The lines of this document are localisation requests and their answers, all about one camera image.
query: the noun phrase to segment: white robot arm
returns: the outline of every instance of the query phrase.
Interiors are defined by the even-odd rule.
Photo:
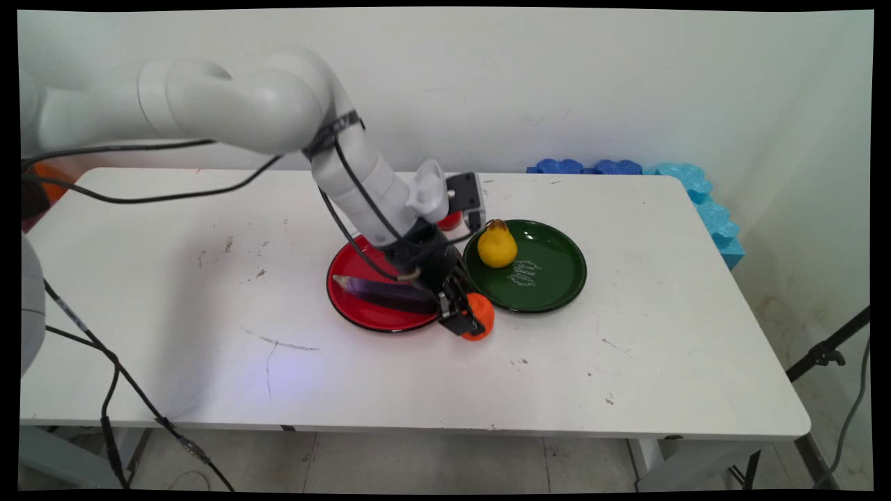
[[[85,92],[41,86],[20,68],[19,89],[22,157],[98,142],[161,138],[208,138],[269,154],[303,151],[315,182],[390,264],[403,274],[420,269],[414,283],[439,297],[440,322],[458,334],[482,332],[472,312],[462,313],[469,310],[466,295],[451,284],[458,253],[436,227],[455,206],[442,168],[427,160],[412,182],[397,177],[366,140],[343,85],[315,53],[300,47],[275,53],[239,78],[214,62],[151,62],[115,69]],[[347,173],[332,148],[335,137],[344,160],[399,238]],[[471,191],[463,198],[477,206],[465,209],[464,216],[476,231],[485,220],[481,190],[475,175],[463,176],[470,180],[463,187]],[[25,275],[22,287],[22,310],[42,312],[42,300],[25,304]],[[22,372],[25,365],[23,352]]]

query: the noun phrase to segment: white wall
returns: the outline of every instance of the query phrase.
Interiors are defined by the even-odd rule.
[[[362,8],[218,12],[19,12],[20,65],[86,88],[112,65],[209,58],[234,74],[288,43],[339,74],[394,168],[519,172],[689,161],[740,224],[734,271],[788,366],[869,302],[872,12]],[[104,155],[75,166],[254,168],[227,146]],[[306,168],[300,155],[279,168]],[[823,454],[856,393],[848,365],[798,385]],[[870,404],[838,479],[871,488]]]
[[[264,53],[301,43],[339,74],[372,140],[397,169],[414,169],[426,155],[449,168],[485,171],[521,171],[546,157],[584,164],[691,161],[706,168],[727,197],[771,147],[784,113],[853,15],[526,8],[20,12],[19,57],[47,84],[83,88],[115,64],[209,58],[237,73]],[[106,162],[252,168],[262,160],[226,147],[209,150]],[[307,163],[293,155],[283,165]]]
[[[785,169],[749,171],[738,193],[748,255],[733,274],[787,368],[870,304],[871,62],[870,15],[849,25],[766,155]],[[796,383],[830,463],[859,390],[869,331],[842,345],[845,366],[815,367]],[[844,489],[873,486],[869,395],[835,475]]]

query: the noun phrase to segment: purple eggplant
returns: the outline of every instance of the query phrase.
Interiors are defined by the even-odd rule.
[[[343,275],[333,275],[331,278],[347,293],[384,308],[423,314],[436,313],[438,309],[432,293],[407,283],[374,282]]]

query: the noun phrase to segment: tiled floor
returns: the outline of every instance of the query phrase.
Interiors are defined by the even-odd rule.
[[[634,467],[623,439],[556,439],[425,433],[188,431],[236,490],[313,493],[634,492]],[[806,489],[799,456],[762,452],[756,489]],[[20,468],[22,489],[67,484]],[[164,431],[153,431],[140,456],[136,489],[225,490],[204,464]],[[738,489],[727,473],[696,490]]]

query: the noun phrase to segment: red plate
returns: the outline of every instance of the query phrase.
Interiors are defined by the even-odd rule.
[[[384,258],[383,252],[373,248],[364,236],[356,237],[356,244],[374,264],[381,267],[387,273],[397,275],[398,272]],[[367,301],[360,300],[352,294],[346,293],[331,278],[333,275],[358,276],[366,280],[386,282],[387,279],[378,275],[365,261],[356,255],[356,250],[349,243],[334,256],[334,260],[328,267],[328,299],[334,309],[344,318],[364,329],[379,333],[403,333],[436,321],[436,314],[423,315],[420,313],[407,313],[395,309],[384,308]]]
[[[448,216],[442,218],[442,220],[437,223],[437,226],[439,226],[439,229],[441,229],[444,232],[447,232],[448,230],[454,230],[455,228],[457,228],[460,225],[461,225],[461,211],[460,210],[449,214]]]

